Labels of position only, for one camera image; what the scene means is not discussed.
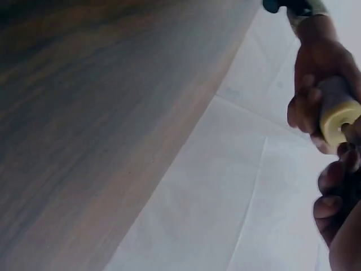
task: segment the wooden board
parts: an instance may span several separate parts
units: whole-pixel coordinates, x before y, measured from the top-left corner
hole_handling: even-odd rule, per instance
[[[0,270],[102,270],[219,87],[259,3],[6,3]]]

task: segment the finger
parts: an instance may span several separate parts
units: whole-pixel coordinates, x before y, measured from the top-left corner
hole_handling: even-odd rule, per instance
[[[295,93],[298,93],[299,89],[302,88],[303,79],[305,75],[309,72],[308,68],[308,54],[302,53],[302,50],[299,50],[296,57],[296,62],[294,64],[294,90]]]
[[[314,218],[316,226],[329,246],[338,232],[339,226],[334,223],[336,215],[342,207],[342,199],[339,196],[319,198],[314,204]]]
[[[342,131],[348,142],[351,142],[356,146],[361,146],[361,117],[356,119],[352,125],[345,126]]]
[[[331,147],[323,138],[321,132],[311,134],[312,143],[323,154],[335,154],[336,148]]]
[[[333,270],[360,270],[361,266],[361,202],[349,214],[330,248]]]
[[[300,90],[296,96],[297,125],[304,133],[312,134],[319,129],[322,94],[317,88]]]
[[[327,195],[335,187],[339,187],[345,176],[345,165],[342,161],[331,163],[318,178],[318,188],[322,195]]]
[[[355,146],[351,143],[348,143],[348,142],[341,143],[339,145],[339,147],[337,148],[337,156],[339,158],[341,158],[342,155],[344,155],[348,151],[354,150],[354,149],[355,149]]]
[[[361,102],[361,72],[350,52],[345,50],[345,52],[340,55],[338,69],[340,75],[351,85],[358,101]]]
[[[294,96],[288,104],[287,122],[292,128],[297,128],[296,96]]]
[[[315,219],[332,217],[339,212],[341,206],[340,196],[323,196],[314,204],[314,217]]]
[[[307,89],[313,87],[315,85],[315,81],[316,79],[314,75],[305,75],[297,91],[299,92],[301,89]]]
[[[356,150],[350,150],[340,157],[345,166],[345,171],[355,173],[360,168],[360,155]]]

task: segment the white paper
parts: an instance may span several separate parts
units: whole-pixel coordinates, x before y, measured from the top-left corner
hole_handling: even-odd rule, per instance
[[[325,2],[345,45],[356,48],[345,34],[356,19],[342,21],[352,7]],[[106,271],[329,270],[312,204],[318,173],[335,158],[286,121],[298,47],[284,11],[260,8],[217,96]]]

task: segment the fingernail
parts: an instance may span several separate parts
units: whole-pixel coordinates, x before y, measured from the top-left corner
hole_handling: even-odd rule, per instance
[[[317,147],[321,148],[324,144],[323,140],[318,137],[311,137],[312,143]]]
[[[324,198],[322,202],[327,205],[328,207],[335,206],[338,202],[340,202],[341,198],[339,196],[329,196]]]

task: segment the screwdriver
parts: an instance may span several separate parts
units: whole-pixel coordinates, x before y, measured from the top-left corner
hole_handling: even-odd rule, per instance
[[[361,105],[354,98],[349,84],[340,76],[322,81],[318,88],[322,91],[320,129],[326,142],[337,147],[343,142],[360,145],[353,124],[361,116]],[[358,201],[361,200],[361,169],[346,173],[340,187],[330,191],[342,198],[343,205],[337,221],[342,224]]]

